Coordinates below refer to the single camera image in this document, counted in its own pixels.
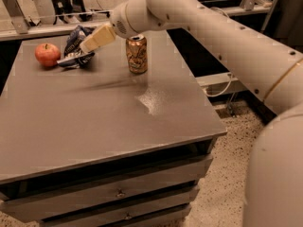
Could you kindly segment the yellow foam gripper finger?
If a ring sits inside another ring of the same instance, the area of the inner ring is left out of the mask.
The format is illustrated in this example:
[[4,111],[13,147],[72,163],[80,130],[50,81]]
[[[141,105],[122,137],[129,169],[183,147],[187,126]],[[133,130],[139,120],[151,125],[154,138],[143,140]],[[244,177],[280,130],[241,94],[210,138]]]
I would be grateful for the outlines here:
[[106,44],[112,43],[116,39],[116,34],[110,24],[97,27],[81,43],[80,49],[84,53],[92,52]]

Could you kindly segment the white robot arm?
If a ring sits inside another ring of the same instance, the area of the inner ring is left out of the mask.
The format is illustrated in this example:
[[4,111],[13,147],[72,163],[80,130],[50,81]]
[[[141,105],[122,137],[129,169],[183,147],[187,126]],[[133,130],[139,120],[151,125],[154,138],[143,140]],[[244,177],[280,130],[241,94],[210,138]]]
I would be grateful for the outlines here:
[[80,48],[167,28],[187,31],[276,114],[251,152],[242,226],[303,227],[303,54],[197,0],[129,0]]

